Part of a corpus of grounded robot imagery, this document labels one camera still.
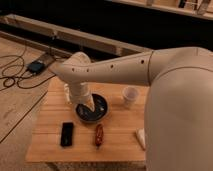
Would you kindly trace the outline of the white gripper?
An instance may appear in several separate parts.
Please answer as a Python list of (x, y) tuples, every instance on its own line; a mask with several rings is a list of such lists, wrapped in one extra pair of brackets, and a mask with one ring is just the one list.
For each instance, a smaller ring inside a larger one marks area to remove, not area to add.
[(83, 104), (89, 109), (94, 109), (92, 93), (87, 83), (73, 83), (69, 85), (69, 98), (72, 104)]

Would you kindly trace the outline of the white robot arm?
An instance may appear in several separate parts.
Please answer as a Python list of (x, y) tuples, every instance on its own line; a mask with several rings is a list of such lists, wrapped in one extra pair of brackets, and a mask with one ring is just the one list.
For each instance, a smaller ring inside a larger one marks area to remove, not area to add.
[(213, 52), (153, 50), (91, 63), (77, 52), (53, 72), (82, 94), (83, 82), (147, 86), (147, 171), (213, 171)]

